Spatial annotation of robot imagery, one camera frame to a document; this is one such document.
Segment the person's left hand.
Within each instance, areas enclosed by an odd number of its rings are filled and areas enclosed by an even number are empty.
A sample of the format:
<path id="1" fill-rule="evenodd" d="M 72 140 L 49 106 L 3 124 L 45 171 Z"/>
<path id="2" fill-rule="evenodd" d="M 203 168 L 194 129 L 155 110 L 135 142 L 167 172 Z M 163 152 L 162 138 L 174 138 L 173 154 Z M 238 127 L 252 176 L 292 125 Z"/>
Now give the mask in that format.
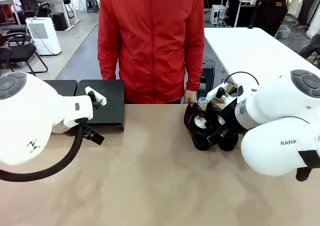
<path id="1" fill-rule="evenodd" d="M 184 91 L 184 103 L 190 104 L 190 103 L 196 103 L 196 102 L 197 102 L 197 91 L 186 89 Z"/>

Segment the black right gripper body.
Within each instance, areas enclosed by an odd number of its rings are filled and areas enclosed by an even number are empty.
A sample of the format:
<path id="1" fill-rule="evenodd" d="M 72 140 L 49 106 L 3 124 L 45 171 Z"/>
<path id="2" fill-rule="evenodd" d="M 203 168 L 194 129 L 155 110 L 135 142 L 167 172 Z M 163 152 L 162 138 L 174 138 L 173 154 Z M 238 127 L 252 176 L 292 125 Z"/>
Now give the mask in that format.
<path id="1" fill-rule="evenodd" d="M 229 132 L 245 135 L 248 130 L 236 118 L 236 105 L 237 99 L 234 99 L 218 113 L 217 119 L 221 125 L 227 124 Z"/>

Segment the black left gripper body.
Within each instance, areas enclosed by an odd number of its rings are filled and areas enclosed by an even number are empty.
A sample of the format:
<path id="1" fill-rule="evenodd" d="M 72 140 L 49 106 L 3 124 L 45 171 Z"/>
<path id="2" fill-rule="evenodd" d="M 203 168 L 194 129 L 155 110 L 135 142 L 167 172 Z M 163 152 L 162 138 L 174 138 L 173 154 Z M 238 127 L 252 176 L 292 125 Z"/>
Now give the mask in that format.
<path id="1" fill-rule="evenodd" d="M 82 138 L 91 141 L 97 145 L 101 145 L 105 137 L 89 127 L 87 124 L 82 124 Z"/>

